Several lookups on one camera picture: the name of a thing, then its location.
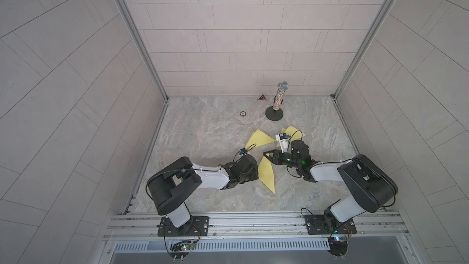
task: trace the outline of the black round base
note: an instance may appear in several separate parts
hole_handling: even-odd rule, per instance
[[[266,116],[268,119],[273,121],[281,120],[283,117],[283,111],[282,109],[274,110],[273,106],[271,106],[266,109]]]

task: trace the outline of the microphone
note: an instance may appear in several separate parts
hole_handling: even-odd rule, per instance
[[[277,85],[277,95],[273,99],[273,106],[266,109],[266,116],[268,119],[277,121],[283,118],[283,111],[280,105],[283,103],[283,95],[288,89],[288,83],[284,80]]]

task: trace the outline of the wire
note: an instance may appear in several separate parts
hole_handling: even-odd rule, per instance
[[[301,176],[296,176],[296,175],[291,174],[290,171],[288,170],[288,166],[286,166],[285,168],[287,169],[287,172],[288,172],[289,175],[293,176],[294,178],[297,178],[297,179],[300,178],[301,179]]]
[[[303,209],[307,210],[311,215],[313,215],[313,213],[312,213],[308,208],[302,208],[302,209],[300,210],[300,213],[301,213],[302,216],[304,216],[304,215],[303,215]]]

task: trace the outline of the yellow paper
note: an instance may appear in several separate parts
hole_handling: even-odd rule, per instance
[[[262,157],[261,163],[259,163],[259,168],[257,169],[257,171],[259,172],[260,181],[263,182],[264,185],[266,185],[275,194],[272,163],[270,163],[267,158]]]
[[[275,142],[275,139],[269,137],[266,133],[257,130],[251,135],[251,138],[249,138],[249,141],[246,144],[245,148],[248,149],[248,147],[252,144],[256,144],[256,146],[254,147],[256,148],[273,142]]]
[[[280,133],[283,133],[285,132],[287,129],[286,128],[282,128],[282,131]]]

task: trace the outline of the microphone grille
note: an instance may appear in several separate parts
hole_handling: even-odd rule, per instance
[[[284,92],[288,89],[288,83],[283,80],[280,83],[278,83],[277,88],[279,91]]]

